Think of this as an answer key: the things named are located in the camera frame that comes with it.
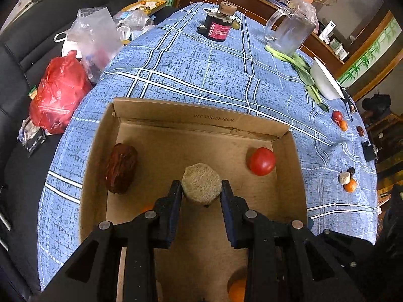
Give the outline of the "blue plaid tablecloth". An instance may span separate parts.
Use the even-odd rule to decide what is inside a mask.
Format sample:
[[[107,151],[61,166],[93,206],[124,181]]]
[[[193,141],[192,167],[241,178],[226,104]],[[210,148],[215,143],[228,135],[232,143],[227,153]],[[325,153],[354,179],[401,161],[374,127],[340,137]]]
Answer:
[[[197,32],[207,4],[173,13],[113,58],[75,111],[57,146],[38,207],[38,277],[45,287],[79,244],[85,165],[101,112],[115,97],[169,100],[269,117],[290,126],[302,168],[313,232],[325,229],[375,242],[376,169],[366,162],[357,126],[342,100],[326,100],[348,122],[343,132],[309,97],[291,64],[264,47],[264,26],[246,16],[215,42]],[[355,168],[348,193],[340,172]]]

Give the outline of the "black sofa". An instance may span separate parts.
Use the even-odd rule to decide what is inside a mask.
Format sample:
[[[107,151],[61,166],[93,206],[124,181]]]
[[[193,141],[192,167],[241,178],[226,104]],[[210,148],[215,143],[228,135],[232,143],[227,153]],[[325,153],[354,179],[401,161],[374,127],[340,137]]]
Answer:
[[[55,36],[83,9],[115,14],[139,0],[39,0],[1,34],[1,299],[40,291],[38,205],[56,146],[91,89],[77,51]]]

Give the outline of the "orange tangerine front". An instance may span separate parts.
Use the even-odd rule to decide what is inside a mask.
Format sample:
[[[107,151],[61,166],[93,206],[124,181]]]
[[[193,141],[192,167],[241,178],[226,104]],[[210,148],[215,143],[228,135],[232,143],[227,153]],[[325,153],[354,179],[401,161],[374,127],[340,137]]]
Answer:
[[[227,295],[231,302],[243,302],[247,281],[247,268],[236,270],[228,280]]]

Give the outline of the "small orange tangerine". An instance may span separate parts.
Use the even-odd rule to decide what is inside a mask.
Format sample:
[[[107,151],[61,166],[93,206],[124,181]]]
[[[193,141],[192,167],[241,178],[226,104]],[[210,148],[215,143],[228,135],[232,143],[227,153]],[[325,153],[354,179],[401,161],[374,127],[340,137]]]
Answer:
[[[154,208],[154,203],[150,203],[148,205],[145,205],[144,207],[142,207],[141,211],[139,213],[145,213],[147,211],[153,210]]]

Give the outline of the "clear plastic bag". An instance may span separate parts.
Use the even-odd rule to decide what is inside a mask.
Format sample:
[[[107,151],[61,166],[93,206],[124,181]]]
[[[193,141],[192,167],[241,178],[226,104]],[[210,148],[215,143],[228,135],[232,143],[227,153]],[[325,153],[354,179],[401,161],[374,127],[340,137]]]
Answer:
[[[81,64],[92,83],[97,83],[103,70],[123,44],[108,8],[82,8],[66,32],[81,52]]]

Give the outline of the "small green olive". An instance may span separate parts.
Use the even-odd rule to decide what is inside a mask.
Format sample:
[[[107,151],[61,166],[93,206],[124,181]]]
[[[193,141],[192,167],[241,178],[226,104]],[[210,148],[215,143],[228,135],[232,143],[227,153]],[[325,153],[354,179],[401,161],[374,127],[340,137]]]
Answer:
[[[231,25],[232,29],[239,30],[241,28],[241,24],[237,21],[234,21]]]

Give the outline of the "red date table edge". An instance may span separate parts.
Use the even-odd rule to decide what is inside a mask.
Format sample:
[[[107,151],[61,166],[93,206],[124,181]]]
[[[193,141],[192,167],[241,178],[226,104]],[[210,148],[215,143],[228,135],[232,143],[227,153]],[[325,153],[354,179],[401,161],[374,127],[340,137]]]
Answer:
[[[357,132],[360,137],[363,137],[365,135],[365,131],[361,126],[357,126]]]

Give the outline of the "large red date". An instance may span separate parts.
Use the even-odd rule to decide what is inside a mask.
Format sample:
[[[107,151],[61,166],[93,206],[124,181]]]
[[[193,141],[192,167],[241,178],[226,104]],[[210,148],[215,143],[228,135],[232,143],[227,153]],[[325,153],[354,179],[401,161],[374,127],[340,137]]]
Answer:
[[[124,194],[134,180],[137,167],[137,150],[128,144],[116,144],[110,154],[105,185],[114,194]]]

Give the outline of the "dark date upper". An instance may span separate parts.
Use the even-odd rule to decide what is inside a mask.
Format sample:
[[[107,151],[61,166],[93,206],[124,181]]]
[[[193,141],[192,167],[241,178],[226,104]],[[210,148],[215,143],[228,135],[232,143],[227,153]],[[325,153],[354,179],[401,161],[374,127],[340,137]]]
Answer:
[[[355,168],[354,167],[350,167],[347,172],[350,173],[351,176],[353,176],[355,174]]]

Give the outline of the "beige sugarcane block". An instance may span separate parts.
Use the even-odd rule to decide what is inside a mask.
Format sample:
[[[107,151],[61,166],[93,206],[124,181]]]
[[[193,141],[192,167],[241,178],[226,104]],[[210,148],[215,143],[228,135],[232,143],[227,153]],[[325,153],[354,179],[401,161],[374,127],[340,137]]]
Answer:
[[[349,184],[350,179],[351,179],[351,174],[350,174],[349,172],[347,172],[347,171],[345,171],[345,172],[340,172],[339,175],[338,175],[338,182],[339,182],[341,185],[347,185],[347,184]]]

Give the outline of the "beige sugarcane chunk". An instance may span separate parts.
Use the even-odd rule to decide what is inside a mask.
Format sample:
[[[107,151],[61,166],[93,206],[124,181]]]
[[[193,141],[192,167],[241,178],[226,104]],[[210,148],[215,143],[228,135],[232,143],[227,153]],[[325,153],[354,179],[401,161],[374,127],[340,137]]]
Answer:
[[[222,188],[219,174],[204,163],[186,167],[181,185],[187,200],[204,206],[218,198]]]

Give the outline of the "brown cardboard box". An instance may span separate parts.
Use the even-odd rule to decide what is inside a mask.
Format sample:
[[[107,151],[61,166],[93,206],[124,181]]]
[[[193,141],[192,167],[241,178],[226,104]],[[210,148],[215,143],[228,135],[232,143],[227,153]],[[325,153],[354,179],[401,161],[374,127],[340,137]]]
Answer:
[[[155,252],[165,301],[227,301],[247,252],[227,239],[219,180],[268,219],[306,221],[305,189],[290,128],[229,110],[117,99],[101,112],[81,193],[79,237],[103,220],[133,220],[184,183],[178,227]]]

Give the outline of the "white plastic basin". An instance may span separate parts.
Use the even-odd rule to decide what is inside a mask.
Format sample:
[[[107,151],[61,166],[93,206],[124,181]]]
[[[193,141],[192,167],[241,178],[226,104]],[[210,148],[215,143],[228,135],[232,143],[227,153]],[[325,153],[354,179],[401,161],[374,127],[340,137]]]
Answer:
[[[319,60],[319,58],[314,57],[312,66],[309,70],[314,82],[319,90],[319,92],[326,97],[327,100],[343,99],[344,95],[342,90],[333,78],[331,73],[325,67],[325,65]]]

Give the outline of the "white carton box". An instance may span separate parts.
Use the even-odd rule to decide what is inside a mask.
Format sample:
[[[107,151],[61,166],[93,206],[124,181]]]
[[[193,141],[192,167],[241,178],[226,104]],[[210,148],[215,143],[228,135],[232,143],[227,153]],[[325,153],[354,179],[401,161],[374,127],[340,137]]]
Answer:
[[[329,36],[332,34],[335,28],[336,24],[332,20],[330,20],[326,27],[320,32],[319,39],[328,44],[330,42]]]

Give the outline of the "red tomato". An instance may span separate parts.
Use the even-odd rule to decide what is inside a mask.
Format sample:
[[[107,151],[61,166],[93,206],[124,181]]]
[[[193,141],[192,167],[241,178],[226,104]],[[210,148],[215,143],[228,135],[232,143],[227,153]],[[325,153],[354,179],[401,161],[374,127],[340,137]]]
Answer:
[[[260,147],[249,160],[249,169],[257,176],[268,175],[275,167],[275,154],[265,147]]]
[[[342,120],[343,120],[342,113],[341,113],[340,111],[336,111],[336,110],[333,111],[332,119],[333,119],[333,121],[335,121],[335,122],[340,122],[340,121],[342,121]]]

